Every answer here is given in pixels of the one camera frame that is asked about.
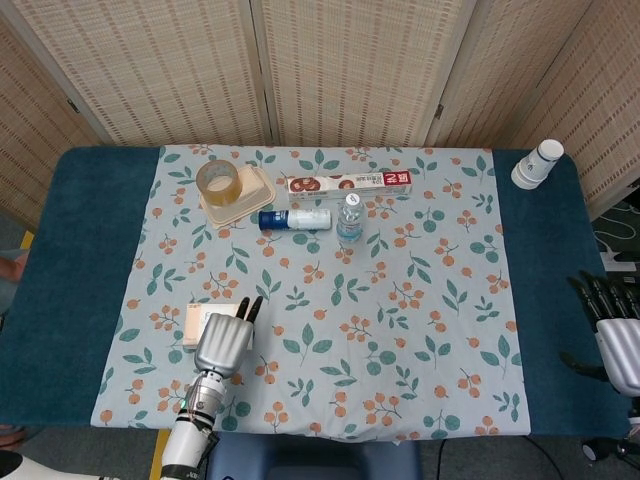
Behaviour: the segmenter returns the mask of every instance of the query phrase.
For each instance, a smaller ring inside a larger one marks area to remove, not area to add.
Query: yellow tape
[[[235,202],[242,193],[238,170],[226,160],[213,160],[198,170],[196,185],[211,205],[223,207]]]
[[[160,430],[156,439],[156,449],[153,452],[153,462],[151,463],[151,472],[149,472],[149,480],[160,480],[162,471],[162,453],[169,441],[171,430]]]

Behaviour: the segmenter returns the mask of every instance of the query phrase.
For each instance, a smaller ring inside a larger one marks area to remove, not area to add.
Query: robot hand
[[[183,408],[162,454],[162,478],[197,480],[201,460],[217,443],[216,412],[224,401],[222,380],[233,375],[244,359],[262,297],[249,306],[245,297],[235,317],[212,314],[198,343],[195,364],[200,373],[187,392]]]
[[[640,397],[639,299],[625,286],[580,273],[584,284],[574,278],[569,278],[569,283],[582,301],[604,368],[580,365],[565,352],[561,353],[561,358],[581,375],[608,380],[621,394]]]

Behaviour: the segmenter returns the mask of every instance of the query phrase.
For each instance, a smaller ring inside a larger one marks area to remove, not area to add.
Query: woven panel
[[[495,147],[514,109],[535,88],[589,0],[490,0],[467,67],[445,105],[436,146]]]
[[[0,207],[38,224],[56,162],[98,137],[0,19]]]
[[[640,3],[610,0],[591,9],[511,142],[560,140],[588,205],[640,173]]]
[[[421,146],[465,2],[261,2],[280,142]]]
[[[116,143],[267,142],[240,2],[14,3]]]

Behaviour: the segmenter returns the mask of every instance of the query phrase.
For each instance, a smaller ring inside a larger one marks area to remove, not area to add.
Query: packing tape roll
[[[238,170],[226,160],[205,163],[198,170],[196,185],[207,203],[217,207],[232,204],[242,193]]]

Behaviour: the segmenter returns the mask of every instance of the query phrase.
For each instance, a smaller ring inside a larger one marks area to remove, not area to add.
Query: small box
[[[182,344],[185,347],[196,347],[200,341],[200,337],[204,332],[209,316],[212,313],[219,313],[221,315],[235,316],[238,311],[239,303],[227,303],[227,304],[209,304],[209,303],[190,303],[187,305],[187,319],[184,325],[184,337],[182,338]],[[249,341],[247,350],[251,350],[253,347],[253,339]]]
[[[328,177],[289,178],[289,200],[344,198],[348,193],[361,197],[403,195],[411,191],[411,174],[399,172],[356,173]]]

